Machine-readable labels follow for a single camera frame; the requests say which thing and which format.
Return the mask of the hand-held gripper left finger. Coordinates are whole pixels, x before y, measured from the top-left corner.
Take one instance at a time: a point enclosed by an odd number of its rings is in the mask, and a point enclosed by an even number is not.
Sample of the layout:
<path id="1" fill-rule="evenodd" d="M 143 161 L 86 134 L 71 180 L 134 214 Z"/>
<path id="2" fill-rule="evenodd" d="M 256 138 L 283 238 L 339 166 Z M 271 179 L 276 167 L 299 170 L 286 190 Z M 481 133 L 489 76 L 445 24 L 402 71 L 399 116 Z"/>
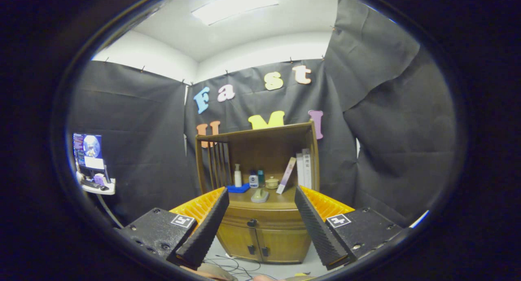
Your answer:
<path id="1" fill-rule="evenodd" d="M 228 205 L 228 188 L 220 187 L 169 211 L 155 207 L 118 233 L 156 258 L 195 270 L 203 263 Z"/>

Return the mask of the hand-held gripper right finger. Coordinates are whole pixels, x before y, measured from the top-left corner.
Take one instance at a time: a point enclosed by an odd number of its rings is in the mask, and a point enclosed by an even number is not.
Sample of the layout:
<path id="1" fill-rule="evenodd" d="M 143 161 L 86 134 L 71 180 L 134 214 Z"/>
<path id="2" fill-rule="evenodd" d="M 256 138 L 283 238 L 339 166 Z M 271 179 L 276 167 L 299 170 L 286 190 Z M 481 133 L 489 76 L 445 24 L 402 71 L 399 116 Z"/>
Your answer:
<path id="1" fill-rule="evenodd" d="M 357 262 L 403 230 L 371 207 L 354 209 L 304 186 L 296 188 L 295 204 L 328 270 Z"/>

